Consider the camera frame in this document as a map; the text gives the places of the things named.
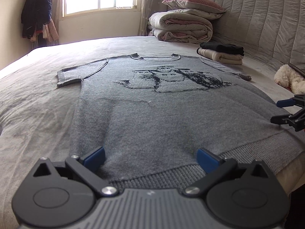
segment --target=coat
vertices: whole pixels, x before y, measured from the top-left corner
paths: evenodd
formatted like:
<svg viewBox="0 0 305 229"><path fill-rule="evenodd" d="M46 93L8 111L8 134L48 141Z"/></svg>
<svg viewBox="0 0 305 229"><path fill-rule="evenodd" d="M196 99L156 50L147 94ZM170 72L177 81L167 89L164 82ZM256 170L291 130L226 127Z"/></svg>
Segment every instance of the coat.
<svg viewBox="0 0 305 229"><path fill-rule="evenodd" d="M42 32L43 25L51 21L51 0L26 0L22 13L22 37L30 39L34 31Z"/></svg>

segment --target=printed design on sweater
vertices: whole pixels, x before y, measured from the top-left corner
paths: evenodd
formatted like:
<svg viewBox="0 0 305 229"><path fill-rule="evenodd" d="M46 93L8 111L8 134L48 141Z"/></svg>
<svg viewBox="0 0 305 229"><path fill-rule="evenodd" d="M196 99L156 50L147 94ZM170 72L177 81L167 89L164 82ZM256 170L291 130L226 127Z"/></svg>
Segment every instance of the printed design on sweater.
<svg viewBox="0 0 305 229"><path fill-rule="evenodd" d="M235 85L223 82L211 73L177 69L173 66L158 66L152 70L134 70L130 80L115 81L129 89L152 89L155 92L180 92L187 90L208 90Z"/></svg>

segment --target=white bed sheet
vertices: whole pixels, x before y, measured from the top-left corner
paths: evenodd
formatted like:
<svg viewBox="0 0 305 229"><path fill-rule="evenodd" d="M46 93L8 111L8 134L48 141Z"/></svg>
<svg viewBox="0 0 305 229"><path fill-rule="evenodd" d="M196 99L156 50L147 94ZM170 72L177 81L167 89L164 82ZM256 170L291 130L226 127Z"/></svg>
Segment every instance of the white bed sheet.
<svg viewBox="0 0 305 229"><path fill-rule="evenodd" d="M59 161L68 156L69 128L80 85L57 89L59 69L136 52L144 56L172 53L198 56L197 48L194 44L158 41L153 36L89 40L36 49L1 70L0 228L17 227L11 198L38 158L46 156ZM274 101L293 96L274 83L274 70L247 57L243 62L244 72L252 75L251 83ZM294 113L299 108L288 110ZM277 174L287 193L304 174L304 162L305 154L301 154Z"/></svg>

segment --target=stuffed animal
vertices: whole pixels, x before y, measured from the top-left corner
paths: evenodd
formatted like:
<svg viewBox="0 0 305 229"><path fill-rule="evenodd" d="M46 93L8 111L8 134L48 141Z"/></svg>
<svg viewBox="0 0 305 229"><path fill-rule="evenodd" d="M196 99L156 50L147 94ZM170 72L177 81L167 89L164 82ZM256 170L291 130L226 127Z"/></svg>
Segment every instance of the stuffed animal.
<svg viewBox="0 0 305 229"><path fill-rule="evenodd" d="M295 95L305 94L305 77L287 64L279 68L274 75L274 81Z"/></svg>

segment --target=beige wall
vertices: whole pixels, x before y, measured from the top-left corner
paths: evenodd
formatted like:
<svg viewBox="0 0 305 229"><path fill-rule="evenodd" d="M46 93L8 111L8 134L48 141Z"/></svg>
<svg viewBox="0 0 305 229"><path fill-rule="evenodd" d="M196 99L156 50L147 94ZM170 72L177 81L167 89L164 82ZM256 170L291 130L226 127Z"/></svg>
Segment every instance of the beige wall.
<svg viewBox="0 0 305 229"><path fill-rule="evenodd" d="M59 43L138 35L141 12L98 11L59 21Z"/></svg>
<svg viewBox="0 0 305 229"><path fill-rule="evenodd" d="M21 12L25 0L0 0L0 69L29 53L31 42L22 38Z"/></svg>

